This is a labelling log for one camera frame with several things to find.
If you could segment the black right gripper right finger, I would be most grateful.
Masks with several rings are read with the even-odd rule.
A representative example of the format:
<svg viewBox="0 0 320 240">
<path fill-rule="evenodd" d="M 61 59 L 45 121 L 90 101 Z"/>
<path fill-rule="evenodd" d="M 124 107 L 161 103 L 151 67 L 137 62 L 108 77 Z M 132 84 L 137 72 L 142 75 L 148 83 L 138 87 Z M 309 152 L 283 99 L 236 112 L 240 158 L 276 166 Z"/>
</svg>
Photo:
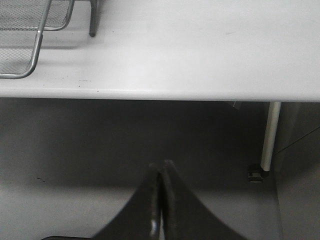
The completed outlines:
<svg viewBox="0 0 320 240">
<path fill-rule="evenodd" d="M 197 198 L 180 178 L 171 160 L 164 162 L 162 219 L 166 240 L 244 240 Z"/>
</svg>

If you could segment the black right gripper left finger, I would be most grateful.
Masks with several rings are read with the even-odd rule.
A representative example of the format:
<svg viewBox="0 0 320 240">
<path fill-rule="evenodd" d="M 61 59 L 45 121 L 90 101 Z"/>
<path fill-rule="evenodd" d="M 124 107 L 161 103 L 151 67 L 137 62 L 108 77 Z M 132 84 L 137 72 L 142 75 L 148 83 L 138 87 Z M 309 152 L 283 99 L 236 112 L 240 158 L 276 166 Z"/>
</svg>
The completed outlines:
<svg viewBox="0 0 320 240">
<path fill-rule="evenodd" d="M 158 240 L 161 231 L 161 187 L 159 166 L 148 170 L 121 211 L 91 240 Z"/>
</svg>

